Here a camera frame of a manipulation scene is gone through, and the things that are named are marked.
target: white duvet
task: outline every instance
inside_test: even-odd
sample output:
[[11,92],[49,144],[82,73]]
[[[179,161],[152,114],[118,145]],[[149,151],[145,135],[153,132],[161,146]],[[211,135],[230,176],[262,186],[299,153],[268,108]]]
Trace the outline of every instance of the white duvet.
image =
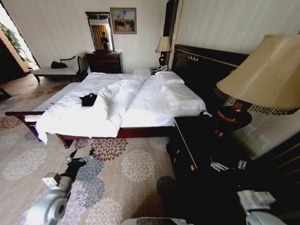
[[[143,82],[145,70],[133,75],[89,74],[80,85],[43,113],[37,121],[38,137],[47,143],[47,134],[88,137],[116,137],[127,109]],[[98,94],[92,107],[82,107],[81,99]]]

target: mirror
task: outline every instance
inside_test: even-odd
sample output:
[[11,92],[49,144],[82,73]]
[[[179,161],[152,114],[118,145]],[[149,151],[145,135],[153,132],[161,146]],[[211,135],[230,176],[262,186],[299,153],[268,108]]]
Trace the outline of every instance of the mirror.
[[85,12],[95,50],[114,51],[113,33],[109,12]]

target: floral patterned carpet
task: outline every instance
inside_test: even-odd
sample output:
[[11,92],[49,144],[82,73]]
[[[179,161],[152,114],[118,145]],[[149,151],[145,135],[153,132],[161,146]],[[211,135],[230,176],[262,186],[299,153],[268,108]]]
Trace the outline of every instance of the floral patterned carpet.
[[28,75],[0,86],[12,95],[0,102],[0,218],[2,225],[26,224],[31,205],[47,194],[41,178],[63,173],[66,156],[95,157],[80,168],[61,225],[117,225],[129,218],[168,216],[175,180],[166,137],[74,141],[65,149],[56,135],[47,145],[6,111],[30,111],[68,82]]

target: lamp shade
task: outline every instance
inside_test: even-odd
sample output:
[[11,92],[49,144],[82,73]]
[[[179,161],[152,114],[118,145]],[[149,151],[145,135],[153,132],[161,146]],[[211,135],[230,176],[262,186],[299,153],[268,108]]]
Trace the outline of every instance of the lamp shade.
[[217,88],[259,106],[300,108],[300,35],[266,35]]
[[156,52],[160,53],[160,52],[169,52],[171,51],[171,47],[170,47],[170,40],[169,37],[161,37],[159,39],[159,43],[158,46],[156,48]]

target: power outlet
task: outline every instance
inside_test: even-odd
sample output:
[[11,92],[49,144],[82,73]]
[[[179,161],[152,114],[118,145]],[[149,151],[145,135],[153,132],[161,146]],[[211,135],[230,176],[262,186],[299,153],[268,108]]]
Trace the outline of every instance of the power outlet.
[[255,127],[251,126],[250,124],[248,124],[247,126],[243,127],[241,129],[241,131],[246,135],[249,136],[250,134],[252,134],[255,131]]
[[269,140],[267,138],[265,138],[263,135],[258,135],[253,142],[260,148],[264,147]]

